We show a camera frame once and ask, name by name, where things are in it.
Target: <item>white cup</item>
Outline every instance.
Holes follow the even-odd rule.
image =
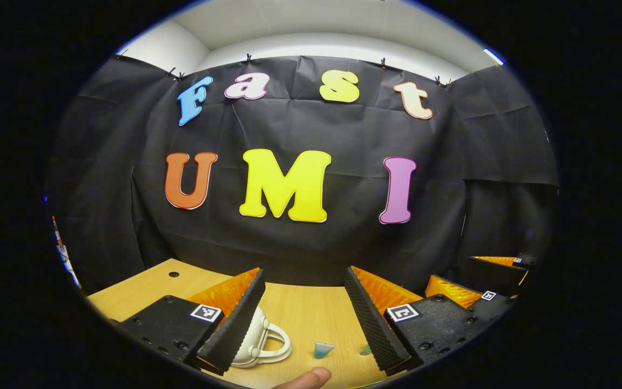
[[[263,350],[268,337],[281,340],[284,345],[279,350]],[[254,318],[251,320],[244,342],[241,343],[239,352],[232,360],[232,367],[247,368],[254,367],[257,364],[278,362],[289,357],[291,352],[292,343],[287,334],[278,326],[270,323],[263,310],[256,307]]]

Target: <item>purple letter i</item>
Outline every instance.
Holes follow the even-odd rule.
[[[383,166],[390,172],[388,184],[388,202],[386,210],[378,217],[382,224],[407,222],[412,214],[407,210],[409,182],[417,163],[409,158],[390,157],[383,161]]]

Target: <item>table surface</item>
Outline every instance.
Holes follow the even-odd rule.
[[[172,271],[178,272],[179,276],[169,276]],[[186,299],[229,278],[231,276],[168,259],[90,295],[89,299],[107,318],[123,321],[165,295]],[[333,374],[323,389],[347,389],[388,379],[384,372],[378,370],[373,355],[360,355],[366,338],[342,286],[266,283],[266,293],[259,307],[270,323],[287,332],[292,342],[291,355],[280,362],[258,364],[249,369],[230,367],[224,377],[204,372],[253,389],[270,389],[308,372],[314,366],[326,367]],[[337,347],[325,358],[314,359],[316,341]],[[281,345],[282,342],[269,339],[263,349],[276,350]]]

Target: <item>foam letter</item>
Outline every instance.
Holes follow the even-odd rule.
[[[210,166],[218,160],[215,153],[197,153],[193,157],[198,163],[195,174],[195,188],[192,194],[181,191],[181,177],[184,165],[188,162],[186,153],[171,153],[167,156],[167,177],[165,179],[165,196],[167,201],[178,209],[197,209],[205,201],[210,182]]]
[[[359,89],[355,86],[359,82],[356,74],[351,71],[329,70],[321,76],[321,96],[330,101],[352,103],[359,98]]]
[[[323,223],[328,214],[323,210],[323,175],[330,164],[330,155],[318,151],[301,153],[284,176],[270,150],[254,149],[244,153],[249,164],[246,200],[239,207],[244,216],[263,217],[261,192],[266,195],[270,211],[280,217],[294,196],[289,218],[297,222]]]
[[[398,224],[407,222],[412,217],[407,210],[409,200],[409,183],[417,163],[409,158],[390,157],[383,161],[383,166],[390,172],[388,183],[388,201],[386,210],[378,217],[382,224]]]
[[[182,117],[179,119],[179,125],[185,125],[189,120],[195,118],[201,111],[201,106],[198,103],[203,103],[205,99],[205,86],[210,85],[213,82],[213,77],[207,76],[197,82],[194,86],[191,86],[187,90],[183,91],[177,98],[182,104]]]
[[[270,81],[270,76],[265,73],[249,73],[242,74],[234,81],[236,84],[225,89],[225,96],[228,98],[257,99],[266,95],[266,86]]]
[[[430,109],[422,106],[422,97],[429,97],[427,92],[422,89],[417,89],[417,84],[414,82],[404,82],[393,86],[395,91],[402,94],[402,104],[405,111],[417,119],[427,120],[430,119],[434,113]]]

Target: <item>white wall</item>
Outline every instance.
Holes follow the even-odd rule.
[[[211,51],[200,62],[198,70],[244,61],[247,53],[253,59],[284,55],[322,55],[360,59],[377,64],[385,57],[388,66],[405,69],[430,79],[440,76],[442,81],[469,74],[444,59],[409,46],[372,37],[332,32],[299,32],[239,42]]]
[[[165,71],[176,66],[177,69],[173,71],[175,75],[179,72],[191,74],[199,70],[200,62],[210,52],[192,33],[172,20],[139,35],[119,49],[117,54],[126,49],[126,57],[140,59]]]

